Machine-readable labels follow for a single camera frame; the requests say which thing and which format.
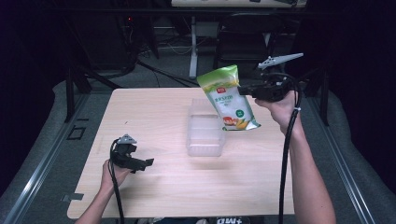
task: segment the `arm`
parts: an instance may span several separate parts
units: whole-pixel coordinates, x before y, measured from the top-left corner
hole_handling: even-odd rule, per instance
[[[87,210],[85,210],[85,212],[77,220],[77,224],[100,223],[102,219],[102,214],[105,211],[108,201],[110,201],[110,198],[114,193],[113,181],[111,180],[111,175],[107,169],[107,165],[108,161],[105,161],[105,163],[103,164],[102,182],[98,193],[93,198],[93,201],[91,202],[90,206],[88,206]],[[114,172],[117,178],[117,182],[120,186],[125,180],[126,176],[131,172],[131,170],[120,168],[114,165]]]
[[[279,123],[281,132],[286,133],[290,115],[294,109],[294,91],[291,91],[280,102],[268,103],[256,99],[256,104],[268,108],[273,119]],[[299,223],[335,223],[332,200],[306,141],[300,114],[295,120],[290,139],[290,165],[294,212],[297,221]]]

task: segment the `clear plastic box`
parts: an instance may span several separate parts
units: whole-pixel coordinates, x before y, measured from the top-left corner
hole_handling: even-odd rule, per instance
[[[208,99],[192,99],[187,149],[193,157],[218,157],[225,143],[223,123]]]

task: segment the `snack bag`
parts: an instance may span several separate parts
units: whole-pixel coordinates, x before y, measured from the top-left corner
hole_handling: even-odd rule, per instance
[[[224,122],[223,130],[250,130],[261,126],[254,119],[246,96],[239,94],[236,65],[198,76],[197,81],[221,116]]]

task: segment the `person's left hand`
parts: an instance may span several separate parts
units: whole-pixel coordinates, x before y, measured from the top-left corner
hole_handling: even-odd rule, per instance
[[[111,175],[108,170],[108,163],[109,163],[109,161],[107,160],[103,164],[101,188],[113,188],[113,181],[111,179]],[[117,183],[119,184],[119,186],[123,183],[126,176],[129,173],[131,173],[131,171],[132,170],[130,170],[130,169],[120,168],[119,166],[114,165],[114,173],[115,173]]]

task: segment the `table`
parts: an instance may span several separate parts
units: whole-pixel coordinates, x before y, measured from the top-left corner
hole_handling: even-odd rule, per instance
[[[305,7],[306,0],[300,0],[295,6],[277,2],[274,0],[261,0],[260,3],[248,0],[172,0],[172,7],[270,7],[270,8],[292,8]],[[198,63],[196,46],[196,21],[191,17],[191,62],[189,78],[196,78],[196,68]]]
[[[132,156],[154,158],[144,172],[120,186],[125,217],[222,217],[275,215],[284,136],[267,109],[252,106],[262,125],[227,132],[220,157],[190,157],[186,148],[188,110],[201,88],[117,89],[93,141],[67,215],[78,218],[99,190],[102,165],[113,140],[128,133],[137,141]],[[285,189],[285,214],[293,214],[291,174]],[[113,195],[104,217],[118,217]]]

